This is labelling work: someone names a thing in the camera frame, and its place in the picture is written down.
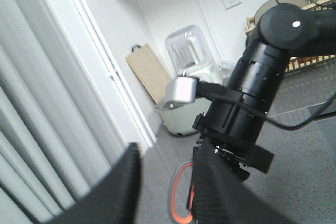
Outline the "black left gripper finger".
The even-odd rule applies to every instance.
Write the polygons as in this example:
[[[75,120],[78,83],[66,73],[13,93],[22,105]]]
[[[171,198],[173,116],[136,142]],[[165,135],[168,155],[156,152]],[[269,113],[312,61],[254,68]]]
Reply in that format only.
[[[49,223],[134,223],[141,168],[138,144],[130,143],[111,172],[88,195]]]

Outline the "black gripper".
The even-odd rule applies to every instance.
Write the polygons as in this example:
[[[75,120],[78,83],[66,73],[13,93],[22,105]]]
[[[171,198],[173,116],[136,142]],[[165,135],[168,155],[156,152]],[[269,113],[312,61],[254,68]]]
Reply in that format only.
[[[268,173],[273,158],[255,144],[244,150],[200,136],[193,150],[193,216],[199,223],[293,223],[241,183],[250,176],[246,168]]]

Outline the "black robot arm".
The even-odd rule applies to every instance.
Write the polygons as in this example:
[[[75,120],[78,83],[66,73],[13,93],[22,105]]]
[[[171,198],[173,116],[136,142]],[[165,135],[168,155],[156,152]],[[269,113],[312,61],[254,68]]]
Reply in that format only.
[[[281,3],[261,17],[227,87],[197,82],[197,96],[212,101],[193,128],[200,138],[193,150],[189,203],[198,223],[295,223],[268,207],[242,181],[249,172],[267,173],[273,153],[257,146],[265,121],[294,131],[314,120],[335,93],[308,119],[294,126],[267,118],[290,57],[335,55],[335,6],[317,11]],[[136,143],[81,201],[47,223],[134,223],[141,187]]]

